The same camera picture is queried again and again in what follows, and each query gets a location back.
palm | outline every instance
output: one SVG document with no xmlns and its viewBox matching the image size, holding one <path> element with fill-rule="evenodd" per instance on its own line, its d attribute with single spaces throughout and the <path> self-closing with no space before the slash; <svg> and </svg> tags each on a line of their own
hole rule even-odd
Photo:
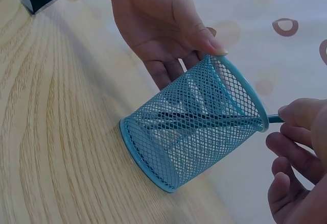
<svg viewBox="0 0 327 224">
<path fill-rule="evenodd" d="M 207 39 L 192 38 L 187 30 L 185 18 L 191 15 L 199 22 L 198 28 L 212 35 L 203 27 L 192 3 L 192 0 L 112 0 L 120 33 L 144 62 L 159 89 L 183 74 L 178 59 L 189 69 L 199 62 L 198 51 L 214 54 L 215 49 Z"/>
</svg>

finger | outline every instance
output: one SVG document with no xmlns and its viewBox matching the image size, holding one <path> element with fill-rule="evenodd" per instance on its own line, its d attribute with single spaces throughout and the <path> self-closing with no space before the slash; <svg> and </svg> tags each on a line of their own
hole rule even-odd
<svg viewBox="0 0 327 224">
<path fill-rule="evenodd" d="M 318 113 L 327 105 L 327 100 L 300 98 L 279 109 L 282 120 L 296 127 L 311 130 Z"/>
<path fill-rule="evenodd" d="M 181 76 L 184 73 L 182 65 L 180 64 L 178 59 L 165 62 L 164 66 L 167 70 L 171 82 L 173 82 L 175 79 L 177 79 L 179 76 Z"/>
<path fill-rule="evenodd" d="M 206 28 L 193 0 L 173 0 L 173 15 L 192 47 L 211 55 L 227 55 L 227 50 Z"/>
<path fill-rule="evenodd" d="M 166 67 L 161 61 L 151 60 L 143 63 L 159 90 L 171 83 Z"/>
<path fill-rule="evenodd" d="M 290 140 L 300 143 L 312 149 L 311 132 L 305 128 L 291 126 L 287 123 L 282 124 L 281 133 Z"/>
<path fill-rule="evenodd" d="M 283 134 L 271 133 L 267 136 L 266 145 L 276 155 L 287 158 L 291 165 L 313 184 L 317 184 L 322 178 L 324 167 L 321 161 Z"/>
<path fill-rule="evenodd" d="M 294 209 L 287 223 L 326 223 L 327 220 L 327 175 L 312 189 Z"/>
<path fill-rule="evenodd" d="M 305 187 L 302 183 L 296 178 L 294 171 L 291 167 L 290 161 L 285 157 L 278 157 L 274 160 L 271 166 L 271 171 L 274 175 L 278 172 L 283 172 L 286 174 L 290 180 L 290 187 L 289 187 L 289 198 L 290 201 L 296 201 L 296 198 L 299 195 L 306 191 Z"/>
<path fill-rule="evenodd" d="M 209 28 L 209 27 L 207 27 L 207 29 L 211 32 L 211 34 L 214 37 L 216 36 L 216 34 L 217 34 L 217 31 L 216 30 L 214 30 L 213 28 Z M 197 52 L 197 55 L 199 57 L 199 60 L 201 61 L 201 60 L 204 59 L 205 53 L 203 53 L 203 52 Z"/>
<path fill-rule="evenodd" d="M 275 175 L 268 190 L 268 203 L 276 223 L 282 223 L 291 211 L 292 203 L 288 198 L 290 179 L 283 172 Z"/>
<path fill-rule="evenodd" d="M 191 52 L 186 57 L 183 58 L 183 63 L 187 70 L 194 67 L 200 61 L 196 51 Z"/>
<path fill-rule="evenodd" d="M 275 159 L 272 172 L 275 179 L 268 190 L 268 202 L 275 221 L 282 223 L 294 206 L 308 194 L 308 191 L 296 178 L 286 158 Z"/>
</svg>

wooden table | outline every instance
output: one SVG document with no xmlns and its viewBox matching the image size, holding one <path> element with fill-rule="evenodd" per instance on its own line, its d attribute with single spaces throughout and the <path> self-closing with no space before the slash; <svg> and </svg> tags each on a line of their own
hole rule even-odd
<svg viewBox="0 0 327 224">
<path fill-rule="evenodd" d="M 118 122 L 157 90 L 89 9 L 0 12 L 0 223 L 234 223 L 205 177 L 169 194 L 134 163 Z"/>
</svg>

mesh pen holder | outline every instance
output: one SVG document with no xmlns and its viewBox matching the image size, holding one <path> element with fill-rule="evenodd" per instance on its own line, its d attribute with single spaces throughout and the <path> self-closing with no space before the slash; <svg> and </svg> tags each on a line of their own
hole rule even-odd
<svg viewBox="0 0 327 224">
<path fill-rule="evenodd" d="M 225 57 L 209 55 L 120 122 L 135 162 L 167 192 L 268 127 L 266 111 L 241 73 Z"/>
</svg>

pen holder rim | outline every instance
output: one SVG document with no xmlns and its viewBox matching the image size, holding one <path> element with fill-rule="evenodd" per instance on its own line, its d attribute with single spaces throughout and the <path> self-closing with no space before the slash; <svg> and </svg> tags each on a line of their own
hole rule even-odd
<svg viewBox="0 0 327 224">
<path fill-rule="evenodd" d="M 257 93 L 252 88 L 251 84 L 247 81 L 247 79 L 242 75 L 242 73 L 236 68 L 236 66 L 234 66 L 234 64 L 232 64 L 225 56 L 217 56 L 217 58 L 221 62 L 221 64 L 223 64 L 230 71 L 230 73 L 237 79 L 237 81 L 244 88 L 248 96 L 251 98 L 251 101 L 254 103 L 255 108 L 257 109 L 259 117 L 261 118 L 263 124 L 262 129 L 258 132 L 261 133 L 266 132 L 269 129 L 269 119 L 268 119 L 267 112 L 260 98 L 258 97 Z"/>
</svg>

